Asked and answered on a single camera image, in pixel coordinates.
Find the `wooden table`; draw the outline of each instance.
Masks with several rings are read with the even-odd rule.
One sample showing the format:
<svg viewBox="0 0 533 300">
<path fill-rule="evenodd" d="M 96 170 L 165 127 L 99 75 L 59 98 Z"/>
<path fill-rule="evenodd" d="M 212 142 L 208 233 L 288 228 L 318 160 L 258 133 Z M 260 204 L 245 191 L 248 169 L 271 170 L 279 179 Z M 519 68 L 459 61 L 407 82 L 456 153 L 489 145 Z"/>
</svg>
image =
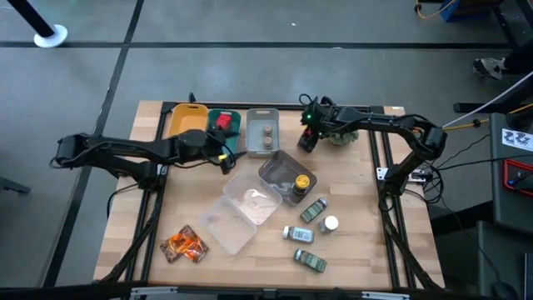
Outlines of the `wooden table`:
<svg viewBox="0 0 533 300">
<path fill-rule="evenodd" d="M 162 102 L 140 102 L 131 139 L 154 139 L 161 106 Z M 402 107 L 384 109 L 387 114 L 404 113 Z M 242 115 L 243 125 L 238 149 L 244 149 L 246 111 L 239 113 Z M 377 208 L 369 133 L 360 131 L 359 139 L 346 147 L 335 147 L 328 141 L 320 141 L 312 153 L 306 153 L 296 145 L 302 130 L 300 116 L 301 112 L 298 111 L 280 111 L 281 148 L 314 172 L 318 184 L 298 206 L 281 205 L 258 227 L 256 236 L 237 255 L 228 254 L 199 224 L 199 218 L 222 195 L 224 184 L 239 170 L 258 169 L 265 159 L 242 157 L 227 176 L 223 176 L 218 167 L 210 164 L 188 170 L 171 167 L 157 230 L 149 284 L 279 289 L 391 288 L 384 234 Z M 381 165 L 386 166 L 381 135 L 376 136 Z M 400 162 L 411 150 L 401 137 L 391 134 L 390 139 L 394 161 Z M 129 177 L 121 178 L 117 188 L 132 183 L 134 181 Z M 408 188 L 422 193 L 421 187 L 415 184 L 410 183 Z M 141 196 L 141 190 L 132 190 L 115 197 L 94 273 L 95 279 L 108 274 L 131 245 Z M 299 220 L 300 213 L 319 197 L 327 198 L 330 206 L 306 226 L 316 230 L 315 242 L 307 246 L 282 239 L 284 226 L 304 225 Z M 433 280 L 444 287 L 426 204 L 409 193 L 401 197 L 401 204 L 412 252 Z M 321 235 L 317 231 L 316 223 L 327 215 L 336 216 L 340 225 L 332 234 Z M 199 263 L 181 257 L 169 264 L 159 245 L 186 224 L 206 242 L 210 248 L 209 253 Z M 316 273 L 293 262 L 293 253 L 298 247 L 326 259 L 326 271 L 322 274 Z M 137 256 L 134 279 L 140 278 L 143 258 L 144 248 Z M 403 262 L 397 249 L 396 260 L 402 286 L 406 286 Z"/>
</svg>

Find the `small jar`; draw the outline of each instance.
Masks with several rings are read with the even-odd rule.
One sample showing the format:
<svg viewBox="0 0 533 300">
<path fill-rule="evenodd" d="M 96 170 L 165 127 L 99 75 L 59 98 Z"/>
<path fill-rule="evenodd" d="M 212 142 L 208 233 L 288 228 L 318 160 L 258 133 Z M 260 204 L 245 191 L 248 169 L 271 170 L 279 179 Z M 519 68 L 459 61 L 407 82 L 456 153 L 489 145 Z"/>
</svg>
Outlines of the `small jar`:
<svg viewBox="0 0 533 300">
<path fill-rule="evenodd" d="M 301 213 L 300 219 L 308 224 L 312 221 L 319 213 L 322 213 L 324 209 L 327 208 L 327 200 L 323 197 L 319 197 L 310 207 L 308 207 L 304 212 Z"/>
<path fill-rule="evenodd" d="M 311 181 L 307 175 L 300 175 L 296 178 L 292 191 L 297 196 L 303 196 L 306 193 L 310 183 Z"/>
<path fill-rule="evenodd" d="M 313 243 L 315 232 L 311 229 L 285 226 L 283 228 L 283 238 L 303 243 Z"/>
<path fill-rule="evenodd" d="M 339 220 L 336 217 L 329 216 L 324 217 L 322 221 L 318 223 L 318 228 L 321 233 L 331 233 L 339 227 Z"/>
<path fill-rule="evenodd" d="M 325 260 L 300 248 L 294 252 L 294 260 L 320 273 L 326 270 Z"/>
</svg>

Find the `orange snack bag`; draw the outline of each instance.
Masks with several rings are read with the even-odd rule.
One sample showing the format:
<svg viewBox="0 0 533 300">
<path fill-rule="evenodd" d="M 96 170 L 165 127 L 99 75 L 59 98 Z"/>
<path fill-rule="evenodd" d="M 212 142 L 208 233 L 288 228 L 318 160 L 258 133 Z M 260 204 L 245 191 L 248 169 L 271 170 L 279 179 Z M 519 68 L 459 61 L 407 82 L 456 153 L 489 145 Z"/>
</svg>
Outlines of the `orange snack bag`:
<svg viewBox="0 0 533 300">
<path fill-rule="evenodd" d="M 209 247 L 194 233 L 189 225 L 185 225 L 178 234 L 167 239 L 161 244 L 160 248 L 169 263 L 173 263 L 181 255 L 185 255 L 194 263 L 198 263 L 209 250 Z"/>
</svg>

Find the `concrete floor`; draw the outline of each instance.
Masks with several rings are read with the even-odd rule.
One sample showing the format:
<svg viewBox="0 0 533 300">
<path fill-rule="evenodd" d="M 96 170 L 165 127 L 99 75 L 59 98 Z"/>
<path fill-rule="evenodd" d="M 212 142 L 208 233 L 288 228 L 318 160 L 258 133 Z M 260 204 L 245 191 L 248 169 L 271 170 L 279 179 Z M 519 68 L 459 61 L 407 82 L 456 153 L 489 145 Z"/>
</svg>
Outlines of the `concrete floor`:
<svg viewBox="0 0 533 300">
<path fill-rule="evenodd" d="M 6 46 L 0 47 L 0 176 L 32 188 L 28 196 L 0 193 L 0 287 L 41 284 L 79 174 L 52 170 L 48 161 L 59 138 L 93 132 L 121 51 L 75 42 L 122 43 L 136 5 L 134 0 L 31 3 L 51 23 L 65 25 L 74 44 L 7 47 L 31 42 L 34 33 L 0 0 L 0 46 Z M 140 100 L 184 100 L 189 92 L 199 101 L 266 103 L 296 103 L 300 93 L 327 95 L 342 104 L 403 106 L 443 124 L 458 117 L 452 103 L 487 102 L 519 79 L 495 82 L 471 74 L 472 59 L 508 52 L 486 48 L 507 41 L 494 16 L 425 21 L 413 6 L 412 0 L 146 0 L 135 43 L 344 42 L 384 48 L 130 48 L 103 133 L 126 138 Z M 424 4 L 426 13 L 437 8 Z M 519 43 L 533 36 L 513 0 L 501 9 Z M 391 43 L 404 49 L 391 49 Z M 402 43 L 484 43 L 485 49 L 422 50 Z M 487 133 L 487 128 L 451 133 L 443 157 Z M 488 157 L 487 142 L 455 162 Z M 453 187 L 445 191 L 446 201 L 455 210 L 491 199 L 489 165 L 465 171 L 444 174 L 446 186 Z M 92 170 L 57 284 L 92 280 L 105 202 L 115 186 L 106 172 Z"/>
</svg>

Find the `green can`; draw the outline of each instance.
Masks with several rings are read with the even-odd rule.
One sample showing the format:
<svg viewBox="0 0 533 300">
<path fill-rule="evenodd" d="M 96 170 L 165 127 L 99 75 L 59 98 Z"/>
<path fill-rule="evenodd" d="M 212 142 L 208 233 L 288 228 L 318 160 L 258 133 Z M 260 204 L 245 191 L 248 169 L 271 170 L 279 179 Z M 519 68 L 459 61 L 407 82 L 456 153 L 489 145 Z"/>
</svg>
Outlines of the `green can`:
<svg viewBox="0 0 533 300">
<path fill-rule="evenodd" d="M 327 200 L 323 197 L 319 197 L 310 207 L 308 207 L 304 212 L 301 213 L 300 219 L 308 224 L 312 221 L 319 213 L 322 213 L 324 209 L 327 208 Z"/>
<path fill-rule="evenodd" d="M 320 273 L 324 272 L 327 265 L 327 262 L 322 258 L 301 250 L 300 248 L 294 252 L 294 260 Z"/>
</svg>

